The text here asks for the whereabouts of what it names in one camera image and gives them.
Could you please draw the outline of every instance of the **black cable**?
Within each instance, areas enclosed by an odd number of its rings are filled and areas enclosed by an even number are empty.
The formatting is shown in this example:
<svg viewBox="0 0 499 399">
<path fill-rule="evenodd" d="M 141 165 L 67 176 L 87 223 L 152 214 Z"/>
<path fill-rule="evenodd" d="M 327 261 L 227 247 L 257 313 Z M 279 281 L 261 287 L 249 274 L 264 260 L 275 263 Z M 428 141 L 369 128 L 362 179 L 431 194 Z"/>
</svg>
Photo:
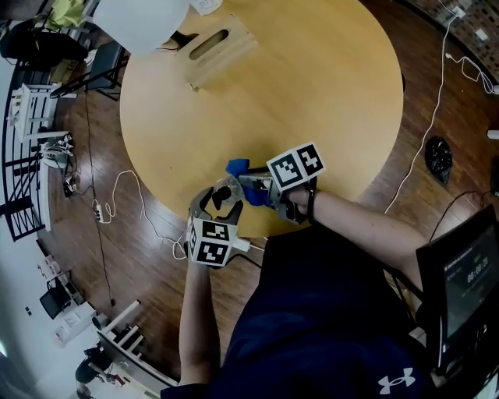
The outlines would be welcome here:
<svg viewBox="0 0 499 399">
<path fill-rule="evenodd" d="M 61 165 L 57 162 L 57 158 L 55 156 L 54 157 L 49 156 L 48 158 L 52 159 L 53 161 L 55 161 L 55 164 L 57 164 L 57 168 L 59 169 L 59 172 L 61 172 L 62 188 L 64 188 L 64 178 L 65 178 L 65 176 L 64 176 L 64 172 L 62 171 Z"/>
<path fill-rule="evenodd" d="M 243 258 L 243 259 L 246 259 L 248 262 L 252 263 L 253 265 L 255 265 L 256 267 L 258 267 L 259 269 L 262 268 L 262 266 L 259 265 L 257 262 L 255 262 L 254 260 L 250 259 L 248 256 L 246 256 L 246 255 L 244 255 L 242 253 L 236 253 L 235 255 L 232 255 L 230 258 L 228 258 L 227 263 L 225 265 L 227 266 L 230 262 L 232 262 L 238 256 L 241 257 L 241 258 Z"/>
<path fill-rule="evenodd" d="M 75 171 L 75 168 L 73 166 L 73 161 L 71 161 L 71 157 L 67 153 L 66 153 L 66 155 L 67 155 L 68 159 L 67 159 L 67 164 L 65 166 L 64 174 L 65 174 L 66 177 L 68 177 L 68 176 L 72 177 L 73 173 Z"/>
<path fill-rule="evenodd" d="M 484 193 L 481 193 L 481 192 L 478 192 L 476 190 L 471 190 L 471 191 L 464 191 L 461 194 L 459 194 L 458 196 L 456 196 L 452 200 L 452 202 L 449 203 L 449 205 L 447 206 L 447 208 L 445 208 L 445 211 L 442 213 L 441 218 L 438 220 L 437 225 L 435 226 L 434 232 L 431 234 L 430 241 L 434 239 L 434 236 L 435 236 L 435 233 L 437 232 L 438 226 L 440 226 L 440 223 L 443 221 L 443 219 L 444 219 L 445 215 L 447 214 L 447 212 L 452 208 L 452 205 L 454 205 L 454 203 L 457 200 L 459 200 L 459 198 L 461 198 L 462 196 L 465 196 L 466 194 L 473 194 L 473 193 L 481 194 L 481 198 L 480 198 L 480 209 L 481 209 L 481 208 L 483 208 L 483 205 L 484 205 L 485 196 L 487 194 L 489 194 L 490 192 L 491 191 L 486 191 Z"/>
<path fill-rule="evenodd" d="M 158 47 L 156 48 L 156 50 L 178 51 L 180 50 L 180 47 L 175 47 L 175 48 Z"/>
<path fill-rule="evenodd" d="M 87 191 L 90 190 L 92 188 L 92 185 L 89 185 L 83 192 L 74 192 L 73 194 L 75 196 L 84 196 L 85 194 L 87 194 Z"/>
<path fill-rule="evenodd" d="M 391 274 L 392 277 L 395 277 L 399 281 L 401 281 L 405 285 L 405 287 L 409 291 L 411 291 L 421 302 L 424 302 L 423 292 L 418 289 L 399 269 L 395 269 L 394 267 L 388 266 L 387 264 L 383 265 L 383 269 L 384 271 Z"/>
<path fill-rule="evenodd" d="M 85 111 L 87 113 L 87 128 L 88 128 L 88 157 L 90 159 L 90 174 L 91 174 L 91 177 L 92 177 L 92 184 L 89 185 L 88 188 L 90 188 L 90 187 L 92 188 L 92 194 L 94 195 L 94 200 L 96 200 L 97 199 L 97 194 L 95 192 L 95 182 L 94 182 L 94 163 L 92 161 L 90 116 L 89 116 L 89 113 L 88 113 L 87 90 L 85 90 Z M 99 227 L 99 222 L 97 221 L 96 217 L 94 217 L 94 221 L 95 221 L 95 227 L 97 229 L 97 233 L 99 234 L 99 244 L 101 246 L 101 255 L 102 255 L 102 267 L 104 268 L 104 276 L 106 278 L 106 283 L 108 285 L 109 303 L 111 304 L 111 307 L 113 307 L 115 305 L 115 300 L 112 298 L 111 285 L 109 284 L 108 271 L 106 269 L 106 259 L 105 259 L 105 256 L 104 256 L 104 248 L 102 246 L 101 228 Z"/>
<path fill-rule="evenodd" d="M 78 170 L 78 157 L 76 156 L 76 153 L 73 153 L 73 158 L 75 158 L 75 168 L 74 171 L 81 175 L 81 170 Z"/>
</svg>

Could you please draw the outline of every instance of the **brick wall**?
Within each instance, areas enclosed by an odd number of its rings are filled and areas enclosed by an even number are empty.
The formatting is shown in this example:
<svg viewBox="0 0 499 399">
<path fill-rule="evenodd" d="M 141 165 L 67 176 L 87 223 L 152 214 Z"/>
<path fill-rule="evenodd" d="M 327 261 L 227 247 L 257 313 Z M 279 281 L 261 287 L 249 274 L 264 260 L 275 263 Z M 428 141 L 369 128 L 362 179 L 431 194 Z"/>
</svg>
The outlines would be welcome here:
<svg viewBox="0 0 499 399">
<path fill-rule="evenodd" d="M 452 14 L 438 0 L 406 0 L 438 23 L 447 26 Z M 499 0 L 442 0 L 449 8 L 459 6 L 466 16 L 452 23 L 454 34 L 499 81 Z M 481 41 L 475 34 L 482 29 L 489 37 Z"/>
</svg>

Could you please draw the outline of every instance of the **blue object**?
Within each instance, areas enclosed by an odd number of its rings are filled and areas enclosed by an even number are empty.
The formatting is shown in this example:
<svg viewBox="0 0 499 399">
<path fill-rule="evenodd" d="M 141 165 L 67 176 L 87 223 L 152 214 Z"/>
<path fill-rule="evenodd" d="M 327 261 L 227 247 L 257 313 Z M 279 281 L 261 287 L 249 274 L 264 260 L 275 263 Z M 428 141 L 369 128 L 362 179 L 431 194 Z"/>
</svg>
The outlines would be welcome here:
<svg viewBox="0 0 499 399">
<path fill-rule="evenodd" d="M 233 159 L 230 160 L 225 168 L 225 171 L 230 175 L 238 178 L 242 173 L 247 173 L 250 168 L 250 160 L 249 159 Z M 261 207 L 262 205 L 269 206 L 268 202 L 268 193 L 267 191 L 255 190 L 250 187 L 242 187 L 244 192 L 244 197 L 246 201 L 248 201 L 251 205 L 255 207 Z"/>
</svg>

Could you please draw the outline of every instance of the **white cord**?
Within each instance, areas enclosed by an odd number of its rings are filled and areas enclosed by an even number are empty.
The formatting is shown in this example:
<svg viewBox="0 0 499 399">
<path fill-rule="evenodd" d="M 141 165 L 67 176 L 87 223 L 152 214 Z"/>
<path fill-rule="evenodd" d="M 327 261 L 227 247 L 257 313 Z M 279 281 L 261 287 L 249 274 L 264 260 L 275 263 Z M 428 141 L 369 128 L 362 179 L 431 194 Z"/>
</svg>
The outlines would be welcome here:
<svg viewBox="0 0 499 399">
<path fill-rule="evenodd" d="M 142 213 L 140 214 L 140 216 L 142 217 L 142 214 L 144 215 L 144 217 L 147 219 L 147 221 L 150 223 L 150 225 L 152 226 L 153 230 L 154 230 L 154 233 L 156 234 L 157 237 L 161 238 L 161 239 L 164 239 L 168 242 L 170 242 L 171 244 L 173 244 L 173 247 L 172 247 L 172 254 L 173 254 L 173 257 L 177 260 L 184 260 L 187 256 L 186 256 L 186 253 L 184 252 L 184 249 L 182 247 L 182 244 L 180 244 L 180 240 L 182 239 L 183 235 L 181 235 L 179 237 L 178 240 L 174 240 L 173 238 L 169 238 L 169 237 L 164 237 L 163 235 L 160 235 L 158 234 L 157 230 L 156 230 L 156 227 L 154 226 L 153 222 L 150 220 L 150 218 L 147 216 L 146 214 L 146 204 L 143 200 L 143 196 L 142 196 L 142 189 L 140 188 L 140 182 L 139 182 L 139 178 L 137 177 L 137 175 L 135 174 L 134 171 L 123 171 L 121 172 L 117 177 L 116 177 L 116 182 L 115 182 L 115 187 L 113 188 L 112 190 L 112 207 L 113 207 L 113 211 L 111 211 L 111 207 L 109 206 L 108 203 L 106 203 L 104 205 L 104 208 L 106 209 L 106 211 L 108 212 L 108 215 L 109 215 L 109 221 L 104 221 L 104 218 L 102 218 L 102 221 L 101 223 L 102 224 L 110 224 L 112 222 L 112 219 L 113 217 L 116 216 L 116 202 L 115 202 L 115 191 L 116 191 L 116 186 L 118 185 L 118 180 L 119 180 L 119 177 L 121 175 L 124 175 L 125 173 L 131 173 L 136 181 L 137 181 L 137 186 L 139 187 L 139 194 L 140 194 L 140 200 L 142 201 Z M 98 203 L 98 201 L 96 199 L 94 199 L 94 201 L 92 202 L 92 206 L 95 204 L 95 203 Z M 176 255 L 176 249 L 180 248 L 180 251 L 182 252 L 183 256 L 182 257 L 178 257 Z"/>
<path fill-rule="evenodd" d="M 468 79 L 472 80 L 473 82 L 478 82 L 480 80 L 480 78 L 482 78 L 482 82 L 483 82 L 483 88 L 485 90 L 485 93 L 487 94 L 496 94 L 498 95 L 499 94 L 499 91 L 496 92 L 494 90 L 494 84 L 492 83 L 492 81 L 489 79 L 489 77 L 482 72 L 482 69 L 479 68 L 479 66 L 473 62 L 471 59 L 469 59 L 468 57 L 461 57 L 461 59 L 459 59 L 458 61 L 456 61 L 454 59 L 454 57 L 452 57 L 452 55 L 450 55 L 449 53 L 447 53 L 445 55 L 445 57 L 451 59 L 452 61 L 454 61 L 456 64 L 461 64 L 461 72 L 462 74 L 467 77 Z M 476 78 L 473 78 L 469 75 L 466 75 L 466 72 L 465 72 L 465 61 L 469 62 L 471 65 L 473 65 L 477 70 L 478 70 L 478 76 Z"/>
<path fill-rule="evenodd" d="M 439 2 L 440 4 L 442 4 L 442 5 L 443 5 L 443 7 L 444 7 L 447 11 L 449 11 L 449 12 L 450 12 L 450 14 L 452 14 L 453 16 L 458 16 L 458 15 L 457 15 L 454 11 L 452 11 L 451 9 L 449 9 L 449 8 L 448 8 L 448 7 L 447 7 L 447 6 L 446 6 L 446 5 L 442 2 L 442 0 L 438 0 L 438 2 Z"/>
<path fill-rule="evenodd" d="M 260 248 L 259 246 L 256 246 L 256 245 L 253 245 L 253 244 L 249 244 L 249 247 L 250 248 L 254 248 L 254 249 L 259 249 L 260 251 L 265 252 L 265 249 Z"/>
<path fill-rule="evenodd" d="M 412 169 L 414 168 L 414 163 L 416 162 L 416 158 L 418 157 L 419 153 L 421 152 L 421 150 L 423 149 L 424 147 L 424 143 L 425 143 L 425 140 L 426 140 L 426 136 L 428 136 L 428 133 L 430 132 L 431 128 L 434 127 L 434 123 L 435 123 L 435 116 L 437 115 L 437 111 L 438 111 L 438 108 L 440 107 L 440 101 L 441 101 L 441 94 L 442 94 L 442 88 L 444 87 L 444 64 L 445 64 L 445 41 L 447 40 L 447 36 L 449 35 L 449 31 L 451 29 L 451 25 L 452 23 L 456 20 L 456 18 L 458 18 L 456 15 L 449 21 L 449 24 L 447 26 L 447 32 L 445 32 L 445 36 L 444 36 L 444 42 L 442 43 L 442 80 L 441 80 L 441 84 L 440 84 L 440 88 L 438 89 L 438 100 L 437 100 L 437 106 L 435 107 L 435 110 L 434 110 L 434 114 L 433 116 L 431 117 L 431 123 L 430 123 L 430 127 L 427 129 L 427 131 L 425 131 L 424 133 L 424 136 L 423 136 L 423 139 L 421 140 L 421 146 L 419 147 L 418 149 L 418 152 L 416 153 L 416 155 L 414 156 L 414 158 L 412 159 L 412 162 L 411 162 L 411 168 L 409 169 L 409 172 L 407 173 L 407 175 L 405 175 L 404 179 L 402 180 L 402 182 L 400 183 L 400 186 L 398 187 L 397 189 L 397 192 L 395 193 L 395 196 L 393 198 L 393 200 L 390 202 L 390 205 L 388 205 L 387 209 L 385 210 L 385 213 L 387 213 L 391 206 L 395 203 L 395 200 L 397 199 L 398 197 L 398 194 L 400 194 L 400 190 L 402 189 L 402 186 L 404 185 L 405 181 L 409 178 L 409 176 L 411 175 L 412 173 Z"/>
</svg>

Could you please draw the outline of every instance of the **wooden floor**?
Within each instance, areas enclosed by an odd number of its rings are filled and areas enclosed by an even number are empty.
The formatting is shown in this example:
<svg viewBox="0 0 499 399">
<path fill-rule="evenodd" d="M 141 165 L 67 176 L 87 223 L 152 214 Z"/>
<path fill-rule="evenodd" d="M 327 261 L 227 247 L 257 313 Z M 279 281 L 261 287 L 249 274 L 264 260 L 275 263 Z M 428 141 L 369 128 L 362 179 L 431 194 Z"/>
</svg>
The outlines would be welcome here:
<svg viewBox="0 0 499 399">
<path fill-rule="evenodd" d="M 395 147 L 379 176 L 359 198 L 362 204 L 383 211 L 430 124 L 440 84 L 443 34 L 397 2 L 364 0 L 363 3 L 388 33 L 407 80 L 404 115 Z M 455 57 L 462 55 L 452 44 L 448 45 L 448 51 Z M 497 98 L 487 96 L 481 84 L 467 80 L 453 63 L 446 65 L 445 75 L 442 105 L 430 135 L 443 136 L 452 148 L 451 181 L 447 186 L 439 184 L 429 174 L 424 159 L 419 157 L 389 212 L 428 238 L 445 207 L 460 192 L 490 189 L 491 161 L 499 154 L 499 146 L 486 136 L 488 128 L 499 121 Z M 97 198 L 102 203 L 110 202 L 116 175 L 132 168 L 120 131 L 119 105 L 96 93 L 89 93 L 87 99 Z M 79 190 L 83 191 L 90 184 L 85 95 L 60 104 L 58 124 L 74 136 L 81 172 Z M 171 245 L 157 238 L 147 221 L 140 217 L 141 202 L 135 178 L 131 174 L 123 175 L 116 189 L 117 217 L 112 224 L 101 225 L 109 282 L 116 300 L 116 306 L 111 309 L 91 209 L 91 190 L 85 196 L 65 199 L 60 178 L 52 171 L 53 227 L 50 233 L 39 234 L 41 241 L 63 268 L 73 271 L 76 285 L 98 310 L 112 316 L 139 299 L 143 311 L 137 321 L 147 339 L 145 355 L 159 369 L 178 376 L 179 320 L 186 261 L 174 260 Z M 145 187 L 143 193 L 148 215 L 160 234 L 177 239 L 184 224 Z M 444 219 L 439 234 L 465 220 L 478 209 L 479 202 L 477 195 L 461 198 Z M 250 255 L 261 261 L 259 251 L 252 250 Z M 258 276 L 259 270 L 244 260 L 212 273 L 222 351 L 228 346 L 232 329 L 257 285 Z"/>
</svg>

